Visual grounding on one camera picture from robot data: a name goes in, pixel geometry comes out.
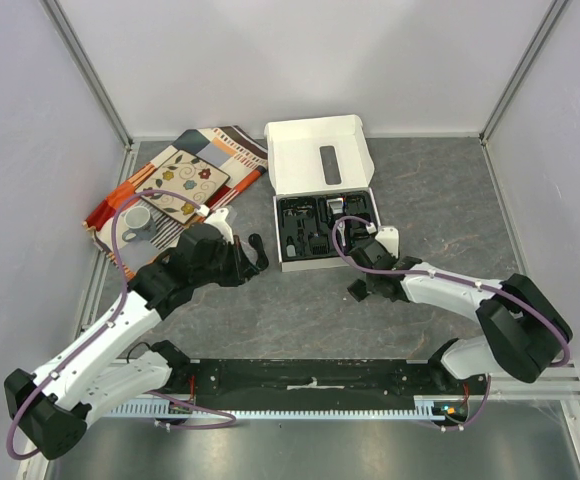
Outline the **black clipper guard comb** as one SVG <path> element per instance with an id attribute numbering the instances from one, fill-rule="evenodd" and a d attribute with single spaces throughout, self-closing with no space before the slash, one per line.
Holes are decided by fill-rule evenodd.
<path id="1" fill-rule="evenodd" d="M 357 302 L 362 302 L 370 295 L 366 282 L 361 279 L 355 280 L 348 286 L 347 290 Z"/>

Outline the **silver black hair clipper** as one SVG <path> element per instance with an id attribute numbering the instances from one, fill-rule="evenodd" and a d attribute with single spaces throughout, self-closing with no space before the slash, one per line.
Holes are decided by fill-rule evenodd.
<path id="1" fill-rule="evenodd" d="M 331 224 L 332 228 L 335 228 L 341 237 L 345 236 L 345 223 L 340 222 L 336 224 L 336 222 L 342 218 L 345 214 L 344 207 L 345 201 L 343 197 L 336 197 L 332 199 L 328 199 L 326 201 L 327 209 L 329 212 L 329 223 Z"/>

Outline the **white cardboard clipper box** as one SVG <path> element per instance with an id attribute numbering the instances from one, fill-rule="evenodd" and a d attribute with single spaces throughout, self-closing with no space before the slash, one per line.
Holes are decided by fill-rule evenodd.
<path id="1" fill-rule="evenodd" d="M 381 229 L 361 119 L 270 122 L 264 133 L 281 271 L 343 266 L 333 236 L 347 253 Z"/>

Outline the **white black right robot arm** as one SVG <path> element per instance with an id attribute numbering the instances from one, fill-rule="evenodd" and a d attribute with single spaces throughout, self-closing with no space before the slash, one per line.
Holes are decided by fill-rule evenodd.
<path id="1" fill-rule="evenodd" d="M 533 383 L 545 369 L 569 361 L 570 326 L 524 275 L 506 280 L 458 275 L 418 258 L 399 259 L 377 240 L 355 247 L 350 258 L 365 273 L 348 287 L 355 300 L 375 294 L 430 305 L 480 326 L 480 336 L 451 339 L 429 360 L 428 381 L 439 393 L 453 392 L 472 376 L 497 372 Z"/>

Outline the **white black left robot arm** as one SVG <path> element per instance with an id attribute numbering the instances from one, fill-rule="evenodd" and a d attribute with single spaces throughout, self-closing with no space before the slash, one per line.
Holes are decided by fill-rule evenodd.
<path id="1" fill-rule="evenodd" d="M 190 358 L 172 342 L 153 344 L 111 373 L 106 367 L 147 331 L 209 284 L 238 287 L 269 260 L 260 235 L 248 238 L 250 260 L 227 221 L 211 218 L 183 231 L 177 244 L 141 267 L 117 300 L 85 333 L 36 370 L 4 381 L 12 423 L 6 451 L 14 460 L 57 459 L 110 410 L 140 394 L 178 393 L 189 382 Z"/>

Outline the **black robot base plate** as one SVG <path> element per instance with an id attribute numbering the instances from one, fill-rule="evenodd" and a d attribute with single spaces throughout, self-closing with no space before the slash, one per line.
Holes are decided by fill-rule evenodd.
<path id="1" fill-rule="evenodd" d="M 401 359 L 201 359 L 173 371 L 158 391 L 194 394 L 215 410 L 410 410 L 416 396 L 472 397 L 486 390 L 477 374 L 456 380 L 428 363 Z"/>

